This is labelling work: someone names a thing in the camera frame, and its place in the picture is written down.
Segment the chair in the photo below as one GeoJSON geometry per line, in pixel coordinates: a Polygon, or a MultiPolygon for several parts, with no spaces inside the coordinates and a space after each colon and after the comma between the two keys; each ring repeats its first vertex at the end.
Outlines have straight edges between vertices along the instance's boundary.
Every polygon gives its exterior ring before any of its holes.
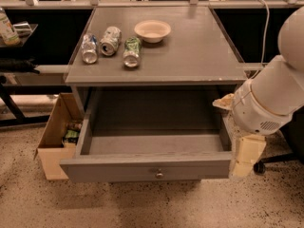
{"type": "Polygon", "coordinates": [[[294,113],[293,119],[281,127],[280,130],[293,152],[290,154],[261,159],[254,166],[254,171],[256,174],[265,173],[266,163],[299,160],[304,164],[304,107],[298,109],[294,113]]]}

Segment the bowl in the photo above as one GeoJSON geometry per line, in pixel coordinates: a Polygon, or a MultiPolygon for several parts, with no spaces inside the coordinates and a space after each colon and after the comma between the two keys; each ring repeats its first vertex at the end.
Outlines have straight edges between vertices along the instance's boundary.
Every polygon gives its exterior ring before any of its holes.
{"type": "Polygon", "coordinates": [[[163,21],[145,20],[137,24],[134,31],[145,42],[158,43],[171,32],[171,27],[163,21]]]}

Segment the crushed can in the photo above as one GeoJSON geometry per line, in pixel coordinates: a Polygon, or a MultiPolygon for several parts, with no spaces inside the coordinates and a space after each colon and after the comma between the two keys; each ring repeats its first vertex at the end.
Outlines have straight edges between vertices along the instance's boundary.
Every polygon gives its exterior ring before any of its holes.
{"type": "Polygon", "coordinates": [[[137,67],[141,63],[142,41],[138,37],[130,37],[124,42],[123,63],[127,67],[137,67]]]}
{"type": "Polygon", "coordinates": [[[121,30],[117,27],[108,27],[100,41],[100,53],[105,56],[112,56],[118,50],[121,41],[121,30]]]}
{"type": "Polygon", "coordinates": [[[94,64],[98,60],[97,39],[94,34],[87,33],[84,35],[81,49],[85,63],[94,64]]]}

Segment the cardboard box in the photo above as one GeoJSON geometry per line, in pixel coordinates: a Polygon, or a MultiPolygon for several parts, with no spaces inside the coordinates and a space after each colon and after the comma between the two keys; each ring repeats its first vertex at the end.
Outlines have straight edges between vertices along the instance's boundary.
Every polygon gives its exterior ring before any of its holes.
{"type": "Polygon", "coordinates": [[[61,159],[71,159],[76,148],[63,147],[62,138],[67,132],[68,122],[82,119],[73,94],[60,94],[37,148],[47,180],[68,179],[59,162],[61,159]]]}

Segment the open drawer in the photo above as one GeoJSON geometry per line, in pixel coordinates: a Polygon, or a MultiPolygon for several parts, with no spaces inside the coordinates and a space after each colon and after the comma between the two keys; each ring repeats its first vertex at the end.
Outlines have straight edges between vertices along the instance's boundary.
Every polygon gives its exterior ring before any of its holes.
{"type": "Polygon", "coordinates": [[[95,88],[75,157],[60,165],[80,182],[228,178],[218,97],[214,85],[95,88]]]}

